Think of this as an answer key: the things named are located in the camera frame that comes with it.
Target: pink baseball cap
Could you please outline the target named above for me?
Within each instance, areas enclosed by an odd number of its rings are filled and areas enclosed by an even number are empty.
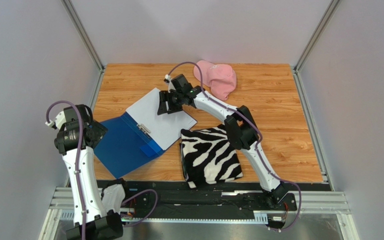
[[[214,64],[201,60],[196,63],[202,71],[202,83],[211,88],[211,93],[220,100],[227,100],[228,95],[237,87],[237,74],[227,64]],[[198,81],[200,71],[197,66],[193,68],[193,75]]]

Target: white paper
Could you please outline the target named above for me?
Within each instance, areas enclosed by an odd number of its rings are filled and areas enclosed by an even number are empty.
[[[191,129],[197,121],[184,111],[157,115],[160,106],[160,90],[152,89],[126,112],[140,125],[150,130],[149,136],[163,150],[167,150],[180,138],[180,130]]]

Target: black and white striped cloth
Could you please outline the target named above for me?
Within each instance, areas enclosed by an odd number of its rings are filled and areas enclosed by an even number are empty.
[[[243,176],[237,152],[229,144],[223,124],[195,131],[182,129],[180,133],[183,175],[191,189]]]

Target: wooden tabletop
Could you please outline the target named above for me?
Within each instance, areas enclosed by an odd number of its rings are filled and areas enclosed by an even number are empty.
[[[93,112],[97,121],[119,117],[126,109],[153,88],[166,90],[164,76],[175,64],[109,64],[103,77]],[[261,146],[276,173],[295,182],[322,182],[299,94],[288,64],[231,64],[236,72],[237,87],[228,104],[247,106],[263,134]],[[199,85],[193,66],[177,68],[172,77],[184,74]],[[205,129],[221,122],[203,110],[190,106],[183,109],[198,123],[192,129]],[[245,156],[238,151],[244,177],[237,181],[258,182]],[[97,179],[114,179],[95,157]],[[179,144],[173,144],[162,156],[124,176],[126,180],[184,181]]]

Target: white wall panel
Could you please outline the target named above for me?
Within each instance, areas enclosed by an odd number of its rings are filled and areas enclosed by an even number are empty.
[[[104,64],[297,63],[330,0],[73,0]]]
[[[67,177],[47,107],[88,104],[98,77],[61,1],[0,0],[0,240],[38,238]]]
[[[360,238],[384,239],[384,1],[343,0],[301,77]]]

